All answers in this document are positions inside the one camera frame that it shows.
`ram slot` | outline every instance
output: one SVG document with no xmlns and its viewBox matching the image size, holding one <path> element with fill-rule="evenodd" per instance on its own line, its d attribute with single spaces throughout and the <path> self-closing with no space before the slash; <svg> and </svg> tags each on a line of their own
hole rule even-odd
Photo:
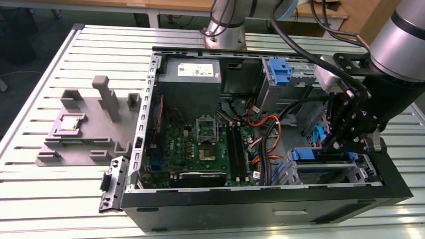
<svg viewBox="0 0 425 239">
<path fill-rule="evenodd" d="M 227 127 L 227 146 L 231 164 L 231 178 L 236 181 L 244 180 L 247 176 L 247 166 L 244 158 L 244 144 L 240 134 L 240 127 Z"/>
<path fill-rule="evenodd" d="M 235 142 L 235 150 L 236 150 L 239 177 L 241 180 L 244 180 L 247 176 L 247 165 L 245 165 L 245 154 L 244 154 L 244 142 L 243 142 L 239 126 L 235 126 L 233 128 L 233 142 Z"/>
<path fill-rule="evenodd" d="M 237 169 L 237 159 L 236 159 L 235 140 L 233 140 L 233 126 L 228 125 L 225 127 L 225 135 L 227 135 L 228 162 L 231 165 L 231 179 L 236 180 L 239 176 L 239 169 Z"/>
</svg>

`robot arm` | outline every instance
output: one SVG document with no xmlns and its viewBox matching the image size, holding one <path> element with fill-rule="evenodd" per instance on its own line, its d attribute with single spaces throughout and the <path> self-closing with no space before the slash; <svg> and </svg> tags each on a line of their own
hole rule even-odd
<svg viewBox="0 0 425 239">
<path fill-rule="evenodd" d="M 245 48 L 245 18 L 269 18 L 269 11 L 280 0 L 215 0 L 211 22 L 205 32 L 205 47 L 241 50 Z M 285 0 L 276 10 L 276 17 L 292 13 L 299 0 Z"/>
<path fill-rule="evenodd" d="M 331 61 L 340 69 L 364 78 L 363 84 L 370 95 L 364 101 L 347 93 L 332 95 L 327 111 L 331 135 L 323 142 L 325 150 L 359 153 L 385 150 L 380 132 L 425 92 L 424 11 L 425 1 L 404 0 L 370 45 L 370 53 L 333 56 Z M 329 79 L 319 77 L 323 86 Z"/>
<path fill-rule="evenodd" d="M 245 18 L 276 19 L 293 11 L 296 4 L 297 0 L 215 0 L 211 23 L 203 32 L 207 48 L 244 49 Z M 323 89 L 331 93 L 327 110 L 329 135 L 323 142 L 325 151 L 370 153 L 385 150 L 380 132 L 425 92 L 424 11 L 424 0 L 402 0 L 369 53 L 337 53 L 320 60 L 315 75 Z M 293 47 L 292 39 L 280 35 Z M 295 50 L 303 55 L 300 47 Z"/>
</svg>

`green circuit board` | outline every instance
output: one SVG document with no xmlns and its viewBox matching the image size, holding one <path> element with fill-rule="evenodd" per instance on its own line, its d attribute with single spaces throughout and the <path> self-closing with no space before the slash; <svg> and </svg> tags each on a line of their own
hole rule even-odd
<svg viewBox="0 0 425 239">
<path fill-rule="evenodd" d="M 217 124 L 217 142 L 215 145 L 199 145 L 197 126 L 172 123 L 167 128 L 165 154 L 161 170 L 151 173 L 155 188 L 169 188 L 169 176 L 175 172 L 223 172 L 228 175 L 225 186 L 253 186 L 256 182 L 248 177 L 239 182 L 231 179 L 225 125 Z M 200 135 L 211 135 L 216 129 L 200 128 Z M 252 137 L 252 128 L 241 126 L 244 138 Z"/>
</svg>

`aluminum slotted table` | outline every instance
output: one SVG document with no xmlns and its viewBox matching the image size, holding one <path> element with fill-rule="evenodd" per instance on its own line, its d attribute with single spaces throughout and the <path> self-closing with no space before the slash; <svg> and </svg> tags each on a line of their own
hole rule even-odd
<svg viewBox="0 0 425 239">
<path fill-rule="evenodd" d="M 295 37 L 317 54 L 363 53 L 325 38 Z M 382 133 L 389 155 L 413 198 L 373 209 L 340 224 L 225 229 L 145 235 L 124 213 L 99 214 L 107 166 L 37 167 L 36 155 L 56 119 L 64 89 L 97 97 L 95 75 L 107 75 L 117 96 L 140 93 L 152 46 L 203 48 L 197 31 L 87 25 L 73 29 L 0 143 L 0 238 L 425 238 L 425 118 L 416 105 Z M 292 52 L 279 36 L 247 34 L 251 51 Z"/>
</svg>

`motherboard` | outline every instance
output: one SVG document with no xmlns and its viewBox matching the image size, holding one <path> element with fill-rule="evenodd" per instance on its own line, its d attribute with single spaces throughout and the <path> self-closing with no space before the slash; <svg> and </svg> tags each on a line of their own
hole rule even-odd
<svg viewBox="0 0 425 239">
<path fill-rule="evenodd" d="M 144 188 L 255 186 L 244 149 L 252 128 L 203 117 L 168 124 L 161 158 L 149 157 Z"/>
</svg>

